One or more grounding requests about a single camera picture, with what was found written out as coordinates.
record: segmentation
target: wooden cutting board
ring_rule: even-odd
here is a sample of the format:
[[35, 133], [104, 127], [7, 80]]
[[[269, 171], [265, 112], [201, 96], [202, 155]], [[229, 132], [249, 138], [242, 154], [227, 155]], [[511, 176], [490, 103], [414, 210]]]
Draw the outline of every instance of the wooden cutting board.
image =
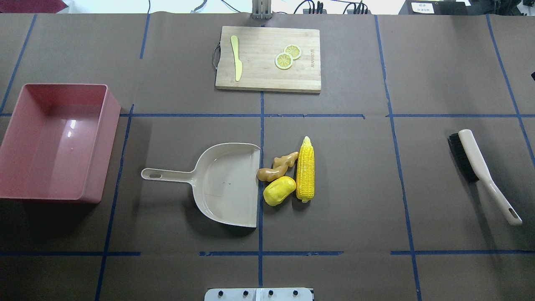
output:
[[[243, 63], [240, 81], [235, 78], [232, 35], [239, 40], [239, 59]], [[275, 66], [275, 57], [289, 44], [301, 47], [302, 55], [292, 67], [281, 70]], [[322, 89], [319, 30], [223, 26], [216, 88], [319, 93]]]

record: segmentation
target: black bristles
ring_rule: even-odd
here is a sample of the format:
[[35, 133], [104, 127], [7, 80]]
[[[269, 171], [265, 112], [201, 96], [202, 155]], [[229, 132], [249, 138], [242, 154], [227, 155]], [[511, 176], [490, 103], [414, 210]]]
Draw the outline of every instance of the black bristles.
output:
[[466, 152], [464, 151], [463, 144], [461, 143], [461, 138], [459, 138], [459, 134], [455, 133], [450, 135], [448, 138], [448, 144], [449, 149], [452, 151], [453, 158], [457, 163], [459, 171], [461, 171], [468, 183], [479, 181], [479, 178], [476, 176], [472, 169], [470, 161], [468, 161], [468, 157]]

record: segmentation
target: brush handle hole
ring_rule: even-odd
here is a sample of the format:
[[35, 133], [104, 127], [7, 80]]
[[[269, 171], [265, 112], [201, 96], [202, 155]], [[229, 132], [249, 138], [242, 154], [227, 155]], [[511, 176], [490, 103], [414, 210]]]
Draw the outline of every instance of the brush handle hole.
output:
[[515, 212], [512, 208], [509, 208], [509, 212], [511, 212], [511, 215], [512, 215], [514, 218], [518, 219], [518, 215], [516, 214], [516, 212]]

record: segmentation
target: pink box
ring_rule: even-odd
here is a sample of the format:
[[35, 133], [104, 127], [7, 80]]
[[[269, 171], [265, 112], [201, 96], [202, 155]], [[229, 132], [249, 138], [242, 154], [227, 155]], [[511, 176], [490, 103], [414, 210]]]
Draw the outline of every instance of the pink box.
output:
[[26, 84], [0, 146], [0, 198], [99, 203], [120, 110], [106, 85]]

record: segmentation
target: knife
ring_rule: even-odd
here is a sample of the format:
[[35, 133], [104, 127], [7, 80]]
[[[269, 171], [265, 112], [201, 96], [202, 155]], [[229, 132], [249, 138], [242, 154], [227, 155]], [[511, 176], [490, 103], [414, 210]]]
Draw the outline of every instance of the knife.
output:
[[243, 63], [238, 57], [238, 37], [231, 36], [232, 52], [234, 53], [234, 68], [236, 70], [236, 81], [241, 79], [241, 71], [243, 70]]

